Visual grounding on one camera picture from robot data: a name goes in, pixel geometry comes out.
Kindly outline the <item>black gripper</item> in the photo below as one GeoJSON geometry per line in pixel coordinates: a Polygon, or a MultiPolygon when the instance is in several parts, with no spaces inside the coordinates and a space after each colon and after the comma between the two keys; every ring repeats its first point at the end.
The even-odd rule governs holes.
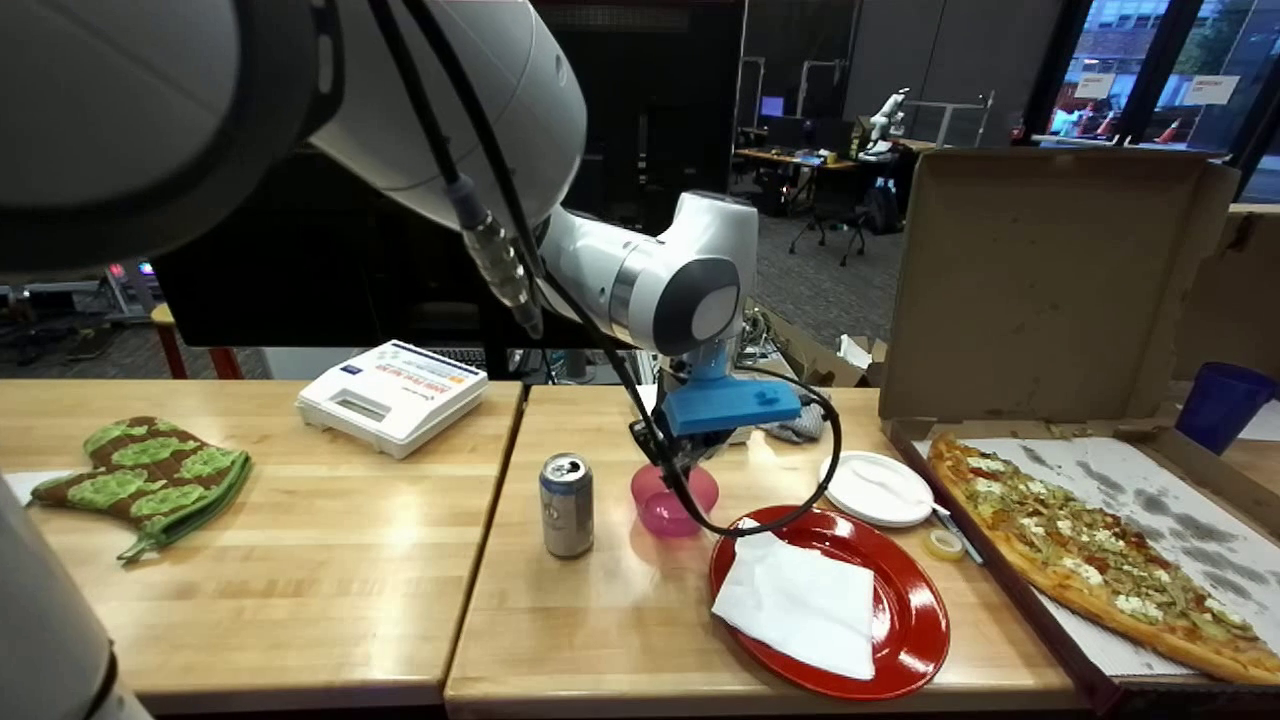
{"type": "Polygon", "coordinates": [[[644,459],[657,465],[666,478],[689,474],[699,459],[720,451],[717,433],[670,435],[661,417],[632,420],[627,433],[632,433],[637,446],[644,451],[644,459]]]}

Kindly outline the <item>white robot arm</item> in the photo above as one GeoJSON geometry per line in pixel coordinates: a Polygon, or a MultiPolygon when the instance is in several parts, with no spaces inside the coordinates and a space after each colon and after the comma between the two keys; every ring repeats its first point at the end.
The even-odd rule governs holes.
{"type": "Polygon", "coordinates": [[[565,205],[581,80],[526,0],[0,0],[0,272],[94,272],[229,221],[310,142],[451,227],[523,333],[720,343],[745,221],[689,190],[661,237],[565,205]]]}

